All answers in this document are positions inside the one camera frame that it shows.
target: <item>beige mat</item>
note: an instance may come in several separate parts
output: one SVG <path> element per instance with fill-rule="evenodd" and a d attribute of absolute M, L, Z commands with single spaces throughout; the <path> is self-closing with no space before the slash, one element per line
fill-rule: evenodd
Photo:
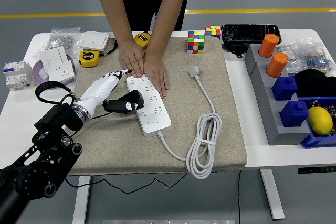
<path fill-rule="evenodd" d="M 114 39 L 110 39 L 106 51 L 113 47 L 113 43 Z M 202 55 L 187 54 L 186 45 L 186 37 L 171 38 L 163 58 L 171 87 L 163 102 L 172 121 L 172 129 L 164 133 L 164 138 L 177 155 L 186 157 L 195 138 L 199 116 L 211 113 L 211 107 L 197 82 L 187 72 L 191 65 L 197 65 L 202 71 L 202 85 L 223 122 L 213 170 L 241 169 L 247 163 L 247 155 L 221 41 L 216 37 L 206 37 Z M 122 70 L 118 53 L 117 49 L 101 58 L 93 68 L 81 68 L 76 95 L 81 96 L 103 74 Z M 116 100 L 127 92 L 123 77 L 109 99 Z M 105 111 L 97 109 L 95 116 L 101 114 Z M 83 145 L 83 153 L 70 175 L 187 171 L 185 163 L 172 157 L 157 136 L 148 138 L 143 135 L 135 112 L 126 115 L 112 113 L 94 119 L 73 139 Z"/>

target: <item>human hand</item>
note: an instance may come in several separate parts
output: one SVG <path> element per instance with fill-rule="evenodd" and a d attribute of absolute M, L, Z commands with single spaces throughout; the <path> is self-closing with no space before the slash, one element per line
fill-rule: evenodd
<path fill-rule="evenodd" d="M 161 98 L 165 97 L 166 90 L 169 89 L 167 70 L 162 60 L 158 57 L 145 55 L 143 58 L 143 69 L 146 76 L 150 79 Z"/>
<path fill-rule="evenodd" d="M 133 77 L 141 77 L 143 71 L 144 51 L 140 45 L 134 42 L 124 42 L 119 45 L 119 60 L 124 69 L 132 69 Z"/>

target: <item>person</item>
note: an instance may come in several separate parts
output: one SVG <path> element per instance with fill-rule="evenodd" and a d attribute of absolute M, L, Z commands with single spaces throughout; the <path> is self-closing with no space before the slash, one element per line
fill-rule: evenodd
<path fill-rule="evenodd" d="M 119 45 L 119 60 L 134 77 L 144 73 L 161 97 L 170 88 L 162 57 L 173 30 L 181 30 L 187 0 L 100 0 Z M 132 31 L 149 31 L 156 15 L 151 40 L 144 52 Z"/>

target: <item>orange cylinder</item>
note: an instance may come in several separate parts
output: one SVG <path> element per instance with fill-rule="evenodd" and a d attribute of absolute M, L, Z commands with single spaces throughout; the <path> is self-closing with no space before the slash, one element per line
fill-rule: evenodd
<path fill-rule="evenodd" d="M 275 34 L 266 34 L 264 39 L 262 40 L 259 54 L 265 58 L 269 58 L 272 56 L 275 47 L 279 42 L 279 37 Z"/>
<path fill-rule="evenodd" d="M 283 52 L 276 52 L 269 63 L 266 73 L 271 77 L 279 77 L 284 70 L 288 56 Z"/>

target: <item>robotic arm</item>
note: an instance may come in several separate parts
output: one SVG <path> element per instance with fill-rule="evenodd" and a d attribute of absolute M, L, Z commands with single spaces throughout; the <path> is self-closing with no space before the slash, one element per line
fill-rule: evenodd
<path fill-rule="evenodd" d="M 33 146 L 10 166 L 0 170 L 0 223 L 15 223 L 30 200 L 50 198 L 66 178 L 78 157 L 82 146 L 74 143 L 64 130 L 79 131 L 89 122 L 96 108 L 103 106 L 108 112 L 129 113 L 143 108 L 142 95 L 134 90 L 118 100 L 107 101 L 119 80 L 131 70 L 108 73 L 94 81 L 78 99 L 66 86 L 59 82 L 46 82 L 38 86 L 35 94 L 40 101 L 55 104 L 37 123 L 38 132 L 33 136 Z M 72 103 L 50 102 L 39 95 L 50 88 L 63 88 L 69 92 Z M 25 165 L 36 152 L 40 156 Z"/>

